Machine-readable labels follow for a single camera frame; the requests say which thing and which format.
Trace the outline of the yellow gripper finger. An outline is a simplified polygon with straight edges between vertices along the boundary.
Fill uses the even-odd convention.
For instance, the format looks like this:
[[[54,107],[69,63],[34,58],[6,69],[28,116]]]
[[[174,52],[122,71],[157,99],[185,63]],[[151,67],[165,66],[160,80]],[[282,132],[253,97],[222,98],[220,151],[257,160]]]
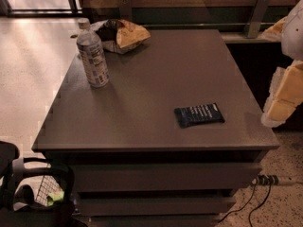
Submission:
[[[276,128],[286,122],[303,102],[303,61],[294,60],[287,68],[278,67],[263,106],[261,123]]]
[[[272,26],[265,29],[261,34],[261,38],[270,42],[280,42],[286,19],[287,17],[283,17]]]

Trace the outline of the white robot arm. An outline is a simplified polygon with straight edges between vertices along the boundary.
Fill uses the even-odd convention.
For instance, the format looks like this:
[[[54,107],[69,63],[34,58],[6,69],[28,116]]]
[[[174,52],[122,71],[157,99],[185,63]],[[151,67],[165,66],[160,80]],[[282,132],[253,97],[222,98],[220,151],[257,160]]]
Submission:
[[[303,102],[303,0],[289,14],[262,32],[261,38],[281,42],[282,54],[293,60],[272,76],[261,123],[269,128],[284,124]]]

